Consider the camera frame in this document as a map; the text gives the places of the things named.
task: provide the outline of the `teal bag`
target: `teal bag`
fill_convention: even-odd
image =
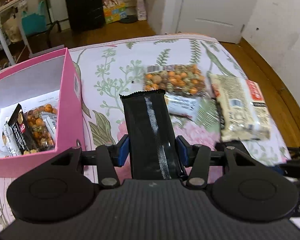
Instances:
[[[38,5],[37,13],[27,14],[25,11],[23,12],[21,21],[26,36],[41,33],[47,30],[44,6],[44,1],[41,1]]]

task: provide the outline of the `rice cracker package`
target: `rice cracker package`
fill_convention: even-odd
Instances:
[[[258,84],[215,74],[210,79],[225,121],[221,140],[269,139],[270,114]]]

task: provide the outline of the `bolt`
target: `bolt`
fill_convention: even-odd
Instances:
[[[193,186],[202,186],[204,184],[204,179],[194,177],[189,179],[189,183]]]
[[[104,186],[114,186],[117,184],[117,180],[115,178],[104,178],[102,179],[101,183]]]

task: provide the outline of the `white wall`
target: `white wall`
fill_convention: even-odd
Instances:
[[[243,37],[276,71],[300,106],[300,0],[258,0]]]
[[[145,0],[147,20],[157,35],[175,33],[182,0]]]

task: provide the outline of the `colorful box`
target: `colorful box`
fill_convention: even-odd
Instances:
[[[110,8],[103,6],[103,12],[105,15],[106,24],[120,21],[121,19],[127,17],[127,13],[125,12],[125,3],[124,2],[122,2],[116,6],[112,6]]]
[[[67,48],[32,58],[0,71],[0,135],[5,119],[17,103],[23,111],[58,98],[57,139],[54,150],[0,158],[0,177],[18,177],[57,154],[84,146],[81,83]]]

